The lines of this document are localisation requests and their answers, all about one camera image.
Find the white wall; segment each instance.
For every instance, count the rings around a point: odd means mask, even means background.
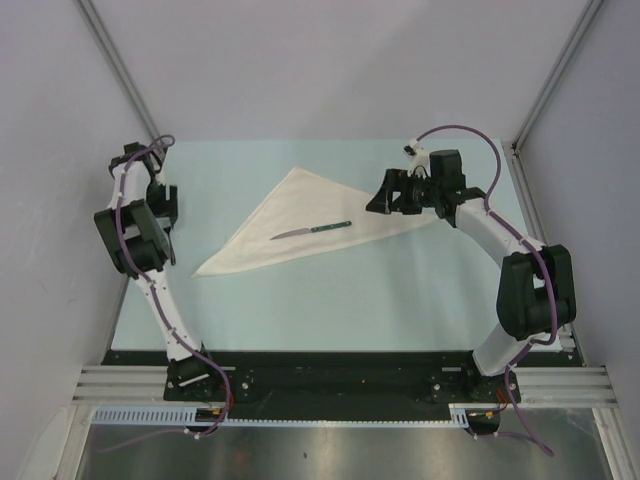
[[[586,0],[95,0],[182,140],[511,139]]]
[[[70,0],[0,7],[0,478],[106,345],[121,277],[93,225],[142,129]]]
[[[572,252],[576,329],[640,445],[640,3],[609,2],[523,150],[545,230]]]

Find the folded fabric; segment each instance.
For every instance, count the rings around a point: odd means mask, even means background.
[[[371,194],[292,169],[229,241],[194,277],[243,272],[296,258],[352,247],[422,227],[437,217],[379,215],[365,211]],[[352,226],[277,240],[300,228],[351,221]]]

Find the white tabletop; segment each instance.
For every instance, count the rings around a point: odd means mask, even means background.
[[[387,168],[407,168],[406,141],[178,142],[166,161],[179,190],[168,267],[182,316],[211,350],[472,350],[497,323],[500,271],[445,221],[253,271],[191,274],[233,235],[293,167],[373,195]],[[460,150],[467,186],[488,187],[495,158],[481,140],[425,140]],[[524,231],[509,171],[492,206]],[[114,350],[162,350],[144,296],[130,282]]]

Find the cloth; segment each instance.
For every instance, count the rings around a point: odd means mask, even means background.
[[[331,252],[397,235],[437,219],[429,213],[404,216],[367,212],[365,205],[371,197],[369,193],[294,168],[193,277],[243,272]],[[352,226],[270,240],[290,230],[347,220]]]

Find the cable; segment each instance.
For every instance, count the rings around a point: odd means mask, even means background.
[[[164,139],[169,139],[169,143],[164,143]],[[176,340],[176,342],[178,342],[178,344],[182,346],[185,350],[187,350],[191,355],[196,357],[198,360],[206,363],[207,365],[212,367],[216,372],[218,372],[224,382],[224,390],[226,391],[224,407],[222,408],[220,415],[218,415],[218,417],[214,420],[213,424],[209,428],[207,428],[202,433],[196,433],[194,435],[194,437],[198,439],[201,436],[206,437],[212,434],[213,432],[215,432],[220,426],[220,423],[222,423],[222,421],[226,419],[226,416],[229,412],[229,408],[231,405],[231,385],[229,383],[229,378],[227,377],[227,374],[225,373],[225,371],[218,364],[216,364],[213,360],[207,358],[206,356],[202,355],[197,350],[194,350],[193,348],[191,348],[191,346],[187,342],[185,342],[180,337],[180,335],[178,335],[175,332],[175,329],[171,325],[171,322],[169,322],[169,320],[167,319],[167,316],[162,308],[162,304],[160,303],[160,299],[158,298],[158,293],[156,291],[156,287],[154,285],[153,280],[151,279],[151,277],[149,277],[149,275],[147,275],[145,272],[140,270],[140,268],[138,268],[138,266],[133,261],[133,258],[131,257],[131,252],[129,251],[129,248],[127,247],[127,242],[124,238],[124,229],[122,228],[122,202],[124,200],[124,187],[125,187],[126,176],[129,168],[131,168],[131,165],[133,164],[133,162],[136,161],[142,155],[147,155],[157,150],[166,151],[166,149],[171,147],[174,143],[175,143],[175,137],[173,137],[172,135],[162,135],[156,138],[155,140],[153,140],[147,148],[137,151],[129,158],[129,160],[127,160],[127,163],[124,166],[123,173],[120,176],[120,185],[118,188],[119,190],[118,201],[116,203],[115,222],[116,222],[116,232],[118,234],[118,242],[120,244],[120,248],[122,249],[122,253],[124,254],[125,260],[127,261],[127,264],[129,265],[131,270],[133,270],[137,275],[142,277],[144,280],[146,280],[150,284],[149,290],[151,292],[151,298],[153,299],[153,303],[156,309],[158,310],[160,319],[162,320],[162,323],[164,324],[167,331],[169,331],[171,333],[171,336]],[[174,433],[176,431],[182,432],[184,430],[168,429],[168,430],[162,430],[161,432]],[[151,435],[151,434],[144,435],[143,437],[138,437],[136,439],[129,440],[120,445],[109,447],[108,449],[105,449],[103,451],[113,451],[113,450],[116,450],[117,448],[121,448],[127,445],[132,445],[134,443],[137,443],[138,441],[141,441],[142,439],[146,439],[152,436],[155,436],[155,435]]]
[[[520,407],[518,406],[518,404],[517,404],[517,402],[515,400],[515,397],[513,396],[513,392],[509,388],[509,383],[510,383],[509,375],[510,375],[511,371],[513,370],[513,367],[518,362],[520,362],[524,357],[527,356],[527,354],[531,351],[531,348],[533,347],[533,345],[534,344],[537,344],[537,345],[551,345],[556,341],[556,337],[558,335],[558,309],[557,309],[557,306],[556,306],[555,294],[553,292],[553,284],[551,282],[551,275],[549,274],[549,270],[547,269],[547,266],[545,265],[542,256],[533,247],[533,245],[531,245],[531,243],[529,243],[520,234],[520,232],[518,232],[518,230],[516,230],[514,227],[512,227],[511,224],[509,224],[509,222],[507,222],[504,218],[502,218],[496,212],[491,210],[491,206],[489,204],[489,199],[490,199],[491,195],[493,194],[493,191],[496,188],[496,185],[498,184],[498,180],[500,179],[500,173],[502,172],[502,161],[500,159],[500,152],[499,152],[498,147],[496,146],[496,144],[488,136],[486,136],[484,133],[482,133],[480,130],[476,130],[475,128],[472,128],[472,127],[467,127],[465,125],[456,125],[456,124],[442,125],[440,127],[436,127],[436,128],[432,128],[431,130],[427,130],[422,135],[420,135],[416,139],[416,141],[419,142],[420,140],[422,140],[426,136],[431,135],[432,133],[435,133],[435,132],[439,132],[441,130],[464,130],[464,131],[467,131],[467,132],[471,132],[471,133],[479,136],[480,138],[482,138],[485,142],[487,142],[489,144],[489,146],[491,147],[491,150],[493,151],[493,154],[496,157],[496,174],[493,177],[493,181],[491,182],[491,185],[489,186],[489,190],[487,190],[486,196],[484,197],[484,209],[487,212],[487,215],[491,216],[491,218],[493,218],[500,225],[502,225],[511,235],[513,235],[515,237],[516,240],[518,240],[518,242],[520,242],[527,250],[529,250],[529,252],[531,252],[531,254],[535,258],[536,262],[538,263],[538,266],[540,267],[540,271],[542,272],[542,277],[544,279],[544,286],[545,286],[545,289],[547,291],[547,298],[549,299],[549,309],[551,311],[551,333],[550,333],[549,338],[547,340],[538,340],[538,339],[530,340],[527,343],[527,345],[522,349],[522,351],[520,353],[518,353],[518,355],[516,355],[507,364],[507,366],[504,369],[505,391],[507,392],[507,395],[509,396],[509,400],[513,404],[513,410],[516,412],[516,415],[520,419],[520,422],[522,423],[522,426],[525,428],[525,430],[527,431],[527,433],[529,435],[527,436],[525,434],[518,433],[518,432],[500,432],[500,433],[497,433],[497,436],[512,437],[512,438],[522,438],[522,439],[531,441],[531,442],[535,443],[536,445],[538,445],[538,447],[540,447],[540,449],[546,455],[548,455],[550,457],[553,457],[555,455],[553,453],[553,450],[551,450],[551,448],[549,448],[540,439],[540,437],[538,437],[538,435],[536,435],[536,433],[533,431],[533,429],[531,428],[531,425],[529,425],[529,422],[527,422],[527,420],[524,418],[524,415],[523,415],[522,411],[520,410]]]

